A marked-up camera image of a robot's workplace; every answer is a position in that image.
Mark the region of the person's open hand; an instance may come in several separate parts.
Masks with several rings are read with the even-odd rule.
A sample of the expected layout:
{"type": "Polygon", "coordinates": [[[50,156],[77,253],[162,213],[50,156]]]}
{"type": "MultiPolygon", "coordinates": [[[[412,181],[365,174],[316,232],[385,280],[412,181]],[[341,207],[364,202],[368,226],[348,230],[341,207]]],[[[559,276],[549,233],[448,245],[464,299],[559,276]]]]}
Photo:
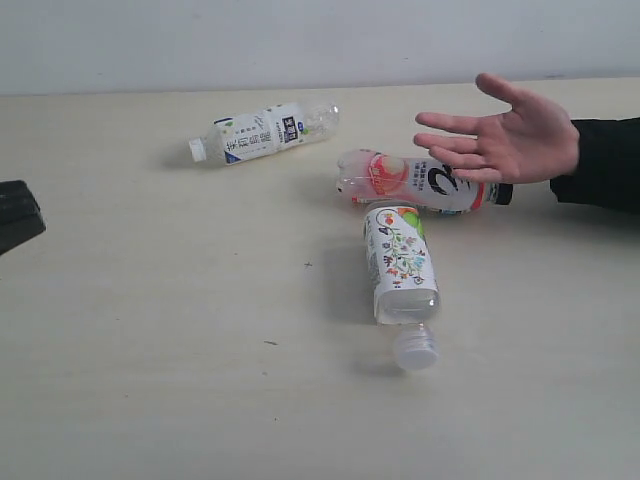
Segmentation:
{"type": "Polygon", "coordinates": [[[580,134],[559,104],[489,73],[475,85],[510,110],[478,117],[421,112],[416,122],[433,131],[416,134],[414,144],[476,183],[530,184],[575,172],[580,134]]]}

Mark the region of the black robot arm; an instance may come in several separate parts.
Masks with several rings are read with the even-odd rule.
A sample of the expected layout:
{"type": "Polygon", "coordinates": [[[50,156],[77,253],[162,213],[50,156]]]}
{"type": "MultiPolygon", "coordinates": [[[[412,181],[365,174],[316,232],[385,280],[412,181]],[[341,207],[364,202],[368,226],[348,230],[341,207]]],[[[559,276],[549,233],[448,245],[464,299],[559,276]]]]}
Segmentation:
{"type": "Polygon", "coordinates": [[[46,231],[40,206],[23,180],[1,182],[0,208],[0,255],[46,231]]]}

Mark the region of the black sleeved forearm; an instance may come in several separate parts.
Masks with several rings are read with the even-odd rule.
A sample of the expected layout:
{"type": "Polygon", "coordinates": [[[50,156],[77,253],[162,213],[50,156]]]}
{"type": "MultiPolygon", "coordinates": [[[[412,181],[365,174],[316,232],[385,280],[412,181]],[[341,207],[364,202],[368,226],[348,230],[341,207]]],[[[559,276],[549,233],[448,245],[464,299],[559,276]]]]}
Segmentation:
{"type": "Polygon", "coordinates": [[[560,203],[639,212],[639,119],[580,119],[578,164],[550,180],[560,203]]]}

